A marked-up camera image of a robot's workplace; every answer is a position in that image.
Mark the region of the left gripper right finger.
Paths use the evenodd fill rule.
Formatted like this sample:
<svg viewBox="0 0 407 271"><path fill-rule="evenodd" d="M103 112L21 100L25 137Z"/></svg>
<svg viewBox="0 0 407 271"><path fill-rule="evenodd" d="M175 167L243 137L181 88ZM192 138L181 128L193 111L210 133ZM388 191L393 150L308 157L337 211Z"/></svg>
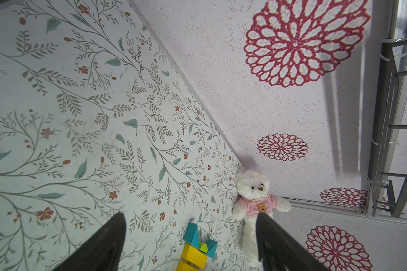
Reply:
<svg viewBox="0 0 407 271"><path fill-rule="evenodd" d="M257 217L256 236L264 271L328 270L266 213Z"/></svg>

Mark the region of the yellow block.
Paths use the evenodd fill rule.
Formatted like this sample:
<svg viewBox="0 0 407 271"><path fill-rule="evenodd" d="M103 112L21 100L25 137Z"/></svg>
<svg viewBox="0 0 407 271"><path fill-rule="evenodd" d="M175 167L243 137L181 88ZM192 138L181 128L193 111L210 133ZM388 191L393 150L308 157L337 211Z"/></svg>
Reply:
<svg viewBox="0 0 407 271"><path fill-rule="evenodd" d="M186 262L180 261L177 265L176 271L199 271L199 270Z"/></svg>
<svg viewBox="0 0 407 271"><path fill-rule="evenodd" d="M188 243L185 244L182 258L202 270L205 269L208 259L208 257L203 252Z"/></svg>

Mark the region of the teal triangle block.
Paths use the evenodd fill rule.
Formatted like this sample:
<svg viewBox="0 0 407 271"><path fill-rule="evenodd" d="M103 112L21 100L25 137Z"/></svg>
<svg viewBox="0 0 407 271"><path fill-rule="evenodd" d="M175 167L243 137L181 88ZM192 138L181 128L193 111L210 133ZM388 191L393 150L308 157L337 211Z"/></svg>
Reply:
<svg viewBox="0 0 407 271"><path fill-rule="evenodd" d="M188 223L184 236L183 236L183 240L187 244L189 244L199 250L199 248L200 248L199 231L198 231L198 227L196 224L194 224L192 222Z"/></svg>

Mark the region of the green small block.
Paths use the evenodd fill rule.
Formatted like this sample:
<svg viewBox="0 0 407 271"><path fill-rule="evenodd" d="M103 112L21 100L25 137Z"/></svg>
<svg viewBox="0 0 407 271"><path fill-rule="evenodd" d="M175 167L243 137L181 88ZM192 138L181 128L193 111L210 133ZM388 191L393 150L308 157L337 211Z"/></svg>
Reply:
<svg viewBox="0 0 407 271"><path fill-rule="evenodd" d="M208 245L206 243L199 242L199 250L202 253L207 254L208 253Z"/></svg>

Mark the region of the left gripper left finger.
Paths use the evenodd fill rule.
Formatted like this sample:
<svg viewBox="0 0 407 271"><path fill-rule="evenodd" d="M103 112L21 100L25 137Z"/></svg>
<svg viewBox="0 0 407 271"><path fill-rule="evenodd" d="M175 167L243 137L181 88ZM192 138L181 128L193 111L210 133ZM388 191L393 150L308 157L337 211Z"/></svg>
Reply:
<svg viewBox="0 0 407 271"><path fill-rule="evenodd" d="M56 271L117 271L126 235L124 214L115 214Z"/></svg>

